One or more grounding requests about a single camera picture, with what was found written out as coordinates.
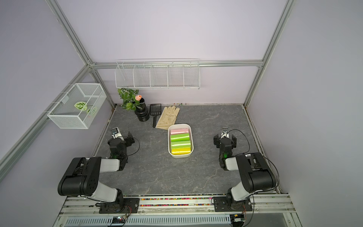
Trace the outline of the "green trash bag roll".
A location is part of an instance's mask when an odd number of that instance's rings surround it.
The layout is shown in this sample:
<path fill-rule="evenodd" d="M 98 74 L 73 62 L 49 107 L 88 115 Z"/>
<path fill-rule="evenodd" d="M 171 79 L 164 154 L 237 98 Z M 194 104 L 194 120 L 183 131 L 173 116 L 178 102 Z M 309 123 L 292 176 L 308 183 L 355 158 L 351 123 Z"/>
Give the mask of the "green trash bag roll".
<path fill-rule="evenodd" d="M 189 141 L 190 134 L 189 133 L 180 133 L 180 134 L 171 134 L 170 141 L 177 142 L 177 141 Z"/>
<path fill-rule="evenodd" d="M 171 149 L 191 148 L 191 141 L 172 141 Z"/>

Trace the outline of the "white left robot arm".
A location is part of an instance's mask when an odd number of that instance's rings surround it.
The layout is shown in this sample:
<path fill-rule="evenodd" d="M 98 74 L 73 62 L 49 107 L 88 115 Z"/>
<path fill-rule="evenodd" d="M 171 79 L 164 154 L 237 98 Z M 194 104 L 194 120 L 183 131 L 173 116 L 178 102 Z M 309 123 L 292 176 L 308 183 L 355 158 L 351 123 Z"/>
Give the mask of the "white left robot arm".
<path fill-rule="evenodd" d="M 127 148 L 135 143 L 128 132 L 122 136 L 118 128 L 112 129 L 112 138 L 107 142 L 110 158 L 74 158 L 58 184 L 58 194 L 68 197 L 83 197 L 96 202 L 100 214 L 137 213 L 139 198 L 124 198 L 120 189 L 111 188 L 99 181 L 101 173 L 123 171 L 128 162 Z"/>

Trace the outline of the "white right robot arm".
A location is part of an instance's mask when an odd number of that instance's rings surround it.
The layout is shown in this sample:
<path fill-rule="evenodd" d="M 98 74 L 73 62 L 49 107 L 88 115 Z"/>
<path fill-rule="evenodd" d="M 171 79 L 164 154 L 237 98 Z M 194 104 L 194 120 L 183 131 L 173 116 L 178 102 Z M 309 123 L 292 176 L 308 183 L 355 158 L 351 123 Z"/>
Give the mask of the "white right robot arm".
<path fill-rule="evenodd" d="M 251 211 L 250 198 L 253 195 L 278 187 L 278 177 L 262 154 L 257 152 L 234 155 L 237 138 L 227 132 L 214 136 L 213 143 L 219 149 L 220 167 L 225 171 L 237 171 L 240 175 L 240 182 L 228 189 L 225 196 L 211 199 L 215 212 Z"/>

